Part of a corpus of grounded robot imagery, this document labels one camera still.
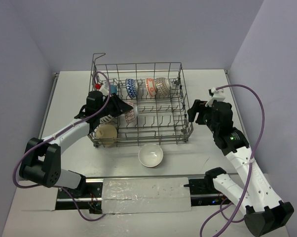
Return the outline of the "grey wire dish rack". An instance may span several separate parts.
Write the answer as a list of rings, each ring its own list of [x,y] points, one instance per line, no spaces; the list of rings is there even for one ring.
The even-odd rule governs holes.
[[[127,124],[124,115],[114,118],[109,123],[117,129],[117,138],[113,145],[141,146],[145,143],[187,142],[193,126],[188,121],[189,102],[182,64],[180,62],[104,64],[100,62],[104,55],[104,53],[93,54],[89,89],[96,90],[95,84],[103,84],[109,80],[110,84],[117,88],[117,95],[121,100],[132,101],[138,106],[138,116],[134,123]],[[160,98],[158,92],[155,97],[150,97],[146,88],[146,78],[160,77],[170,80],[171,93],[164,98]],[[136,99],[128,96],[126,79],[138,82]],[[89,138],[95,147],[103,146],[96,138],[96,131]]]

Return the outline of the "blue patterned bowl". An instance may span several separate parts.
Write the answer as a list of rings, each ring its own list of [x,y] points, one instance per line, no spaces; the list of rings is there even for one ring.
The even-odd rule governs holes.
[[[126,123],[127,124],[134,123],[137,120],[137,116],[138,116],[138,106],[134,104],[132,101],[126,101],[125,103],[133,107],[132,110],[124,114]]]

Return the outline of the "plain blue bowl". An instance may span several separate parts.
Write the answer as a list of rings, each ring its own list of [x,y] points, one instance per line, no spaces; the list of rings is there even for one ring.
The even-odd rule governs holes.
[[[111,94],[117,94],[117,88],[114,85],[110,85]]]

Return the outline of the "red patterned bowl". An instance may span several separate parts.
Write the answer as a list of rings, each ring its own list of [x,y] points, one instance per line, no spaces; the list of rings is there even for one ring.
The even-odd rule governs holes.
[[[136,99],[138,96],[138,82],[134,79],[126,79],[125,87],[126,87],[128,96],[131,99]]]

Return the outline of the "yellow bowl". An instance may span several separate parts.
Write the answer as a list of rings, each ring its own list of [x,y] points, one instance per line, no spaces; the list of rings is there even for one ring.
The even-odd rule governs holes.
[[[110,147],[117,138],[117,129],[111,124],[100,124],[96,129],[96,138],[104,147]]]

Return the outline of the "orange floral bowl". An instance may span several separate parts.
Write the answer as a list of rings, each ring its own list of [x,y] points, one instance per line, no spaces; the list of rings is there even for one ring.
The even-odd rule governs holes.
[[[150,97],[155,97],[157,95],[157,87],[153,78],[146,78],[146,88]]]

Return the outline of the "grey patterned bowl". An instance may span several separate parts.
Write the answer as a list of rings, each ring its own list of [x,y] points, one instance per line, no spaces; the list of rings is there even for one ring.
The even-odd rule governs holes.
[[[157,87],[157,91],[159,93],[160,98],[167,97],[171,93],[171,82],[167,78],[156,78],[155,79],[155,85]]]

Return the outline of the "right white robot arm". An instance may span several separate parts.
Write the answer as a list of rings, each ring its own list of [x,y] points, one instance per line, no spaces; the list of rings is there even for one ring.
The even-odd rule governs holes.
[[[294,212],[290,202],[275,193],[259,168],[254,153],[242,131],[233,126],[232,105],[215,100],[212,105],[195,100],[188,110],[188,120],[205,125],[212,132],[216,146],[233,165],[244,187],[237,185],[221,167],[205,174],[205,189],[224,194],[240,206],[250,233],[260,237],[288,222]]]

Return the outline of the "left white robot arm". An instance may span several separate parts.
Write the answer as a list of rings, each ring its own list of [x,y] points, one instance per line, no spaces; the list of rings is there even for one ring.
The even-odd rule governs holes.
[[[62,169],[62,153],[94,132],[104,117],[116,118],[132,109],[115,93],[105,96],[99,91],[89,92],[85,105],[69,125],[43,139],[32,138],[28,141],[24,156],[13,175],[32,181],[33,187],[66,188],[76,197],[83,196],[87,191],[86,177]]]

